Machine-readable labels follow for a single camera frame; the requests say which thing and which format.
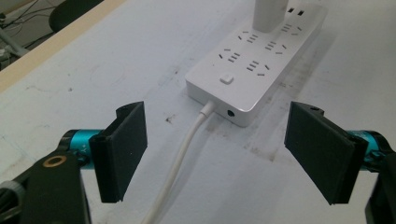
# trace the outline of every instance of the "white plug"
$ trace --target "white plug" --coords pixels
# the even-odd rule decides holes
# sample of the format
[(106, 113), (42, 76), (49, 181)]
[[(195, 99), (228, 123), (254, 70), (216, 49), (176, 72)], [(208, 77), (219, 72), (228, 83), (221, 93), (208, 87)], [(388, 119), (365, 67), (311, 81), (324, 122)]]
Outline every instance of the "white plug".
[(186, 75), (188, 95), (246, 127), (318, 34), (327, 10), (314, 4), (290, 4), (285, 20), (269, 33), (246, 24), (223, 40)]
[(284, 19), (289, 0), (256, 0), (253, 29), (268, 33)]

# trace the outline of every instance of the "power switch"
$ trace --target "power switch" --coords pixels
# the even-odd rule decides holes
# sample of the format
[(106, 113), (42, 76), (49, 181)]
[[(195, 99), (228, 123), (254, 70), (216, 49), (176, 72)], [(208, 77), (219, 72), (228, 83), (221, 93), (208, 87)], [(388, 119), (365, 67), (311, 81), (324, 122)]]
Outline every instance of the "power switch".
[(233, 82), (233, 74), (225, 73), (220, 77), (220, 81), (226, 85), (230, 85)]

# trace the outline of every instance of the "scratch mark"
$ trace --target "scratch mark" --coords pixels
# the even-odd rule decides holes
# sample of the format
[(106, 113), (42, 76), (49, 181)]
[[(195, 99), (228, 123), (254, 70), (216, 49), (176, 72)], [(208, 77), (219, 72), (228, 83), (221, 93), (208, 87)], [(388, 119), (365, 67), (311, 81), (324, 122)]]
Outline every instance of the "scratch mark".
[(162, 87), (166, 84), (168, 84), (169, 82), (174, 80), (174, 76), (170, 76), (171, 74), (175, 74), (177, 75), (178, 72), (180, 71), (180, 67), (179, 66), (171, 66), (171, 70), (168, 71), (168, 75), (163, 76), (159, 81), (158, 81), (158, 86)]
[(23, 156), (24, 158), (30, 159), (30, 160), (32, 160), (32, 161), (35, 160), (35, 159), (34, 159), (32, 156), (30, 156), (22, 147), (20, 147), (20, 146), (18, 145), (18, 143), (9, 140), (8, 137), (7, 137), (6, 135), (1, 135), (1, 136), (0, 136), (0, 139), (1, 139), (1, 141), (6, 142), (6, 143), (7, 143), (9, 146), (11, 146), (13, 149), (15, 149), (15, 150), (17, 150), (19, 153), (21, 153), (22, 156)]
[(42, 92), (52, 92), (52, 91), (43, 90), (43, 89), (41, 89), (41, 88), (38, 88), (38, 87), (35, 86), (35, 85), (28, 86), (28, 87), (25, 88), (25, 90), (26, 90), (26, 91), (29, 91), (29, 90), (37, 90), (37, 91), (42, 91)]
[(35, 126), (35, 129), (39, 129), (39, 128), (48, 129), (48, 128), (50, 128), (50, 125), (49, 124), (40, 124), (40, 125)]

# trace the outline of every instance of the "power strip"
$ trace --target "power strip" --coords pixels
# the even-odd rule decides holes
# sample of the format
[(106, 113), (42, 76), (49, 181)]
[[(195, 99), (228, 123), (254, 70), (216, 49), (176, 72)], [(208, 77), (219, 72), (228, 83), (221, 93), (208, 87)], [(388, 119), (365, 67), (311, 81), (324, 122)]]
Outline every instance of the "power strip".
[(313, 41), (327, 15), (314, 4), (289, 4), (272, 32), (254, 30), (252, 20), (236, 29), (186, 75), (188, 95), (229, 121), (248, 126), (294, 61)]

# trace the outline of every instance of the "plug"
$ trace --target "plug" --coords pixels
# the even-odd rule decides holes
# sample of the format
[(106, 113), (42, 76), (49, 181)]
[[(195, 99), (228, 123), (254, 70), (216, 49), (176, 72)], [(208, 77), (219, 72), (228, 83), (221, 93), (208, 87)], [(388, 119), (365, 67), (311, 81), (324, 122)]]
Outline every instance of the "plug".
[(253, 29), (268, 33), (284, 19), (289, 0), (256, 0)]

